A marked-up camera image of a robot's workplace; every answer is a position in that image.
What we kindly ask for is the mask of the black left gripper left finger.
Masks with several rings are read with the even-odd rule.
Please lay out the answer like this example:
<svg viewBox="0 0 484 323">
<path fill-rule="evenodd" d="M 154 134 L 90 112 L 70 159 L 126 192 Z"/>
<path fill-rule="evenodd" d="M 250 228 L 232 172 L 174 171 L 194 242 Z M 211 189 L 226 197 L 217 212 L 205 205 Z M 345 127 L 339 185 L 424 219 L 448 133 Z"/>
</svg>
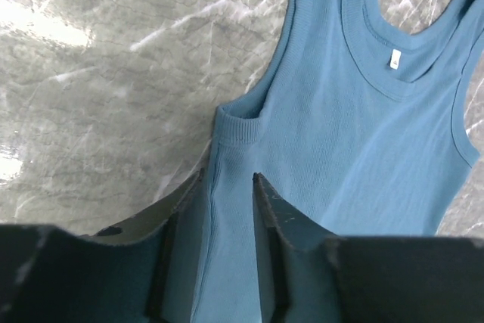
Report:
<svg viewBox="0 0 484 323">
<path fill-rule="evenodd" d="M 188 322 L 197 284 L 203 173 L 94 235 L 1 226 L 3 322 Z"/>
</svg>

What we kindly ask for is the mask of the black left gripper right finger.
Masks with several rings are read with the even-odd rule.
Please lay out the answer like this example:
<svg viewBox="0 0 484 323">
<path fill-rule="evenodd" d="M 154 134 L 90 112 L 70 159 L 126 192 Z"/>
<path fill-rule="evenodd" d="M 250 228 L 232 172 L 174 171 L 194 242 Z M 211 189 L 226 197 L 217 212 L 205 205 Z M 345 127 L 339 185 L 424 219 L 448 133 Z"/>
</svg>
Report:
<svg viewBox="0 0 484 323">
<path fill-rule="evenodd" d="M 483 241 L 341 237 L 253 177 L 264 322 L 481 322 Z"/>
</svg>

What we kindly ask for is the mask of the blue tank top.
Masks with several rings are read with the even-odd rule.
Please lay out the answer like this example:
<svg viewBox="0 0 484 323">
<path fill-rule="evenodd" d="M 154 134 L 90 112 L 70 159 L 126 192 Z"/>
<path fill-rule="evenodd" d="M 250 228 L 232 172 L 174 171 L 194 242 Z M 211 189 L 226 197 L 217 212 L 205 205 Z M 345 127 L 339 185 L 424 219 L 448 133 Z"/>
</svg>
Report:
<svg viewBox="0 0 484 323">
<path fill-rule="evenodd" d="M 378 0 L 288 0 L 256 86 L 217 108 L 194 322 L 261 319 L 252 177 L 329 231 L 432 235 L 478 160 L 464 127 L 483 0 L 451 0 L 424 31 Z"/>
</svg>

